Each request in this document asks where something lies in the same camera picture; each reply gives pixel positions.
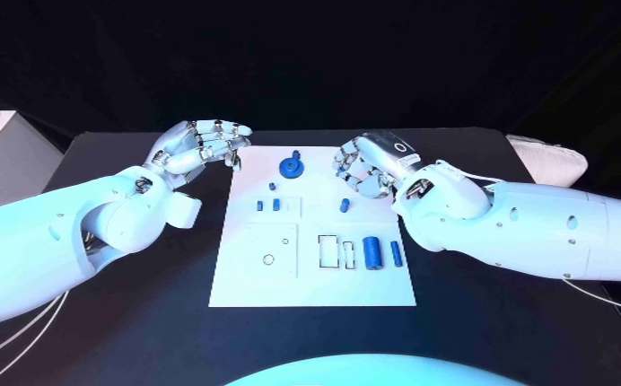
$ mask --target black tabletop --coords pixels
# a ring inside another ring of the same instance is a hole
[[[258,132],[255,145],[345,144],[361,131]],[[532,181],[513,148],[482,128],[395,130],[431,162]],[[88,133],[48,189],[140,164],[159,134]],[[225,384],[301,359],[350,353],[431,356],[533,385],[621,384],[621,321],[564,282],[424,250],[401,227],[417,307],[209,308],[232,171],[214,163],[182,191],[203,201],[190,230],[167,226],[152,247],[69,293],[39,343],[0,378],[12,385]],[[595,283],[584,284],[595,293]],[[0,324],[8,337],[33,313]],[[0,367],[31,342],[0,352]]]

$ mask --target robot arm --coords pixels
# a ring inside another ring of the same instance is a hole
[[[52,300],[120,257],[143,250],[166,223],[195,224],[201,201],[176,192],[208,162],[241,170],[251,130],[227,121],[178,124],[146,164],[0,207],[0,321]],[[88,233],[97,240],[82,238]]]
[[[369,173],[365,180],[349,174],[358,159]],[[388,132],[346,143],[335,168],[366,197],[385,197],[397,189],[392,209],[428,250],[457,250],[535,276],[621,280],[620,200],[477,177],[444,161],[425,165]],[[467,177],[493,184],[480,188]]]

